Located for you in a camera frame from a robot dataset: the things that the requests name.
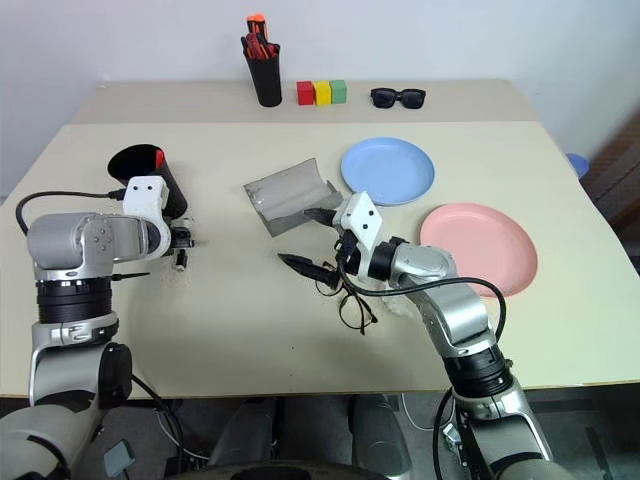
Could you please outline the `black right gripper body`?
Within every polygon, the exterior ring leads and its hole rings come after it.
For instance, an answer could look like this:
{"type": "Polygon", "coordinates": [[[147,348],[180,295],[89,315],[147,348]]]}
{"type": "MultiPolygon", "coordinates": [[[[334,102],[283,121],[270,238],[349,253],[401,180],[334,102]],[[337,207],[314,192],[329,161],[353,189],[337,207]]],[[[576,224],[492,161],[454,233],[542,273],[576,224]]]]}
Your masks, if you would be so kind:
{"type": "Polygon", "coordinates": [[[371,278],[374,236],[364,230],[343,229],[336,243],[337,270],[341,277],[371,278]]]}

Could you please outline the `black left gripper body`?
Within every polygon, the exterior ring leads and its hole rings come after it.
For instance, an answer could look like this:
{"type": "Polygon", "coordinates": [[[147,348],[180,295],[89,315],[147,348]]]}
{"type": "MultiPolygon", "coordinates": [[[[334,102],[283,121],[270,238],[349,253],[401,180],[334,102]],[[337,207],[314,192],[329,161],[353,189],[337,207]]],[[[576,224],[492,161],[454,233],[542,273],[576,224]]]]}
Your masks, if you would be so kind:
{"type": "Polygon", "coordinates": [[[171,253],[191,249],[195,246],[195,240],[192,235],[193,223],[193,219],[189,217],[174,219],[170,222],[171,242],[169,251],[171,253]]]}

